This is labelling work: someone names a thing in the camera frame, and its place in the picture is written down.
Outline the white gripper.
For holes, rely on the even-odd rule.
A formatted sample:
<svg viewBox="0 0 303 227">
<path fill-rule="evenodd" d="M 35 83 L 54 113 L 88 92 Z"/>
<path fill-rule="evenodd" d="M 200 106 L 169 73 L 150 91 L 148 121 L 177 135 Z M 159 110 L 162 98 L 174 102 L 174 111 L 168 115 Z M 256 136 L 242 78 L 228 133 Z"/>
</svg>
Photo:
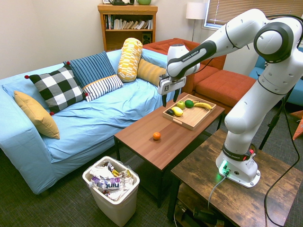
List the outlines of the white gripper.
<svg viewBox="0 0 303 227">
<path fill-rule="evenodd" d="M 180 94 L 181 88 L 186 84 L 186 77 L 183 77 L 179 80 L 172 80 L 172 77 L 167 75 L 159 76 L 159 84 L 158 84 L 158 93 L 162 95 L 162 105 L 166 107 L 167 105 L 167 93 L 175 91 L 173 102 L 177 101 L 177 98 Z"/>
</svg>

